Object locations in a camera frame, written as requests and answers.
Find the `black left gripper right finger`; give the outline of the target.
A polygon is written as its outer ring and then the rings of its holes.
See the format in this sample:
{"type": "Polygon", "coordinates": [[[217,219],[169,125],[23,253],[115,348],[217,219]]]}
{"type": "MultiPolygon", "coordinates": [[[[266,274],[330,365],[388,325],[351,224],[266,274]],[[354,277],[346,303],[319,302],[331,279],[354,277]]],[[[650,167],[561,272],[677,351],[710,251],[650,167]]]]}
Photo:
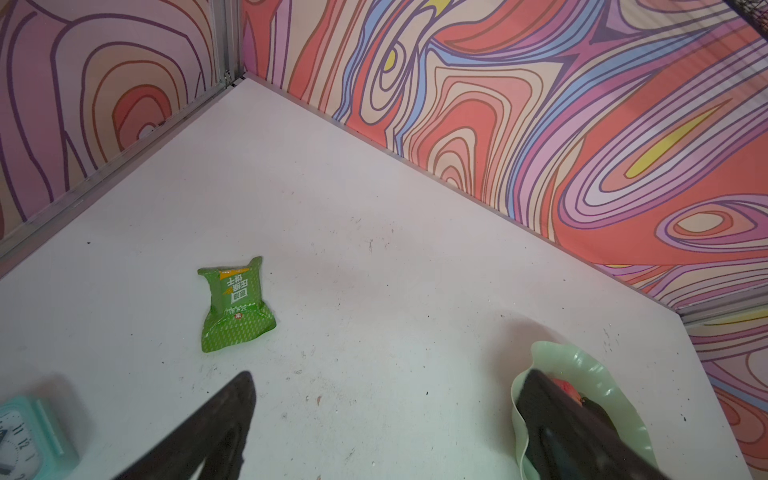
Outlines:
{"type": "Polygon", "coordinates": [[[515,406],[527,435],[522,460],[539,479],[666,477],[537,369],[526,375],[515,406]]]}

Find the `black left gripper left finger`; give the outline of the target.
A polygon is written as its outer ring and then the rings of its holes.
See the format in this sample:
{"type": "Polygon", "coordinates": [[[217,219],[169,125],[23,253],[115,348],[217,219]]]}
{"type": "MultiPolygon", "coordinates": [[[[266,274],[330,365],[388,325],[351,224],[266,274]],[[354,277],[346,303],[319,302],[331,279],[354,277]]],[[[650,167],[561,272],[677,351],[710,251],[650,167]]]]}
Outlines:
{"type": "Polygon", "coordinates": [[[242,371],[119,479],[237,479],[257,395],[242,371]]]}

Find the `dark fake avocado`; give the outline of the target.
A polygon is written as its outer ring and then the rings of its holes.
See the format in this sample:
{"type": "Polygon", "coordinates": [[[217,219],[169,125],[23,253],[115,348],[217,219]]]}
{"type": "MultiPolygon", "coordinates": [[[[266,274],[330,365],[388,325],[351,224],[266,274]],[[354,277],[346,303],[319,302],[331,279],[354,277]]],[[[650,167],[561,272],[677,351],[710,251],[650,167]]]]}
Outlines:
{"type": "Polygon", "coordinates": [[[613,421],[602,406],[586,396],[581,398],[581,405],[585,410],[594,415],[603,425],[605,425],[614,433],[617,432],[613,421]]]}

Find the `red fake apple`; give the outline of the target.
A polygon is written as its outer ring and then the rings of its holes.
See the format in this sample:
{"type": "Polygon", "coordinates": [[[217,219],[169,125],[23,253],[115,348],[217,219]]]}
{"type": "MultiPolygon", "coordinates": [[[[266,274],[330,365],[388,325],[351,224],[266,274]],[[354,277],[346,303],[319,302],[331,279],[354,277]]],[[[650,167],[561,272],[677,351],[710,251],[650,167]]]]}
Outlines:
{"type": "Polygon", "coordinates": [[[551,381],[558,386],[569,398],[582,404],[583,398],[578,390],[568,381],[551,378],[551,381]]]}

